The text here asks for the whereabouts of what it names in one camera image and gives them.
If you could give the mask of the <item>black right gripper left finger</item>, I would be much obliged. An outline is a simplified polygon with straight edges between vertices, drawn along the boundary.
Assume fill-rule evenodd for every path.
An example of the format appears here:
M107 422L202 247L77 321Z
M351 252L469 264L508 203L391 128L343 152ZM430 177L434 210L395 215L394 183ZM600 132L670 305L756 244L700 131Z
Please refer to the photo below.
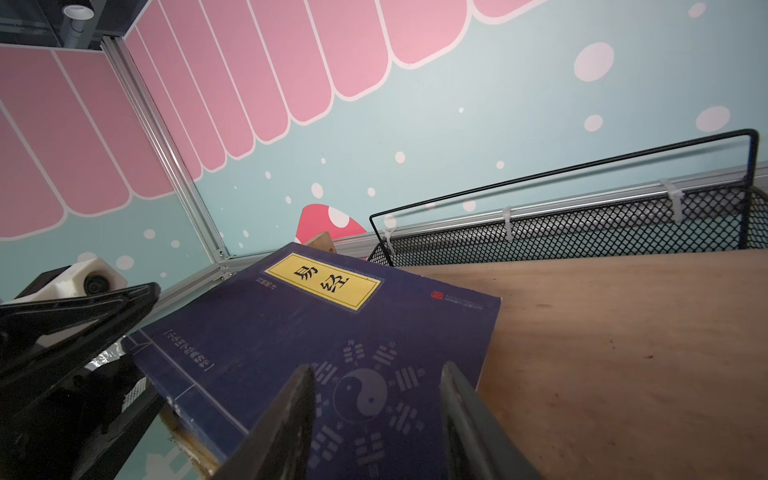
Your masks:
M315 420L315 380L300 365L215 479L305 479Z

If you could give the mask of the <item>navy book yellow label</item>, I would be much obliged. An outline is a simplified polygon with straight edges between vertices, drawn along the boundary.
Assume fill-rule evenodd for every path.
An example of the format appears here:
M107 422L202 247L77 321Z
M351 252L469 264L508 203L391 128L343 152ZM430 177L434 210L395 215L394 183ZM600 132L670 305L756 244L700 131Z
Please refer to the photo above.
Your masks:
M444 479L442 368L478 384L501 305L291 243L122 345L219 461L307 365L309 478Z

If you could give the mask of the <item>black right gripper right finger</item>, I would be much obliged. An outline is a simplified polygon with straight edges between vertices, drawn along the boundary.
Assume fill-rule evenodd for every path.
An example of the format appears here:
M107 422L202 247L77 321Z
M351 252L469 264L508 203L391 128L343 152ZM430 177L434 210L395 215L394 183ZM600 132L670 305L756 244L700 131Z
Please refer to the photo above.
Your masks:
M440 398L449 478L540 477L453 362L442 368Z

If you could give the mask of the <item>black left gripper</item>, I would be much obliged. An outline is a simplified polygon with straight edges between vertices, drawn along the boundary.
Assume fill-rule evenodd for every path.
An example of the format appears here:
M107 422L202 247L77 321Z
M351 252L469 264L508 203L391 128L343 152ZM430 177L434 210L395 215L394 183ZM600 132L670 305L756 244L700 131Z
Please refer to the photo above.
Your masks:
M1 394L42 396L146 317L150 282L93 296L1 306ZM1 414L3 479L114 479L164 401L127 358L80 369L17 419Z

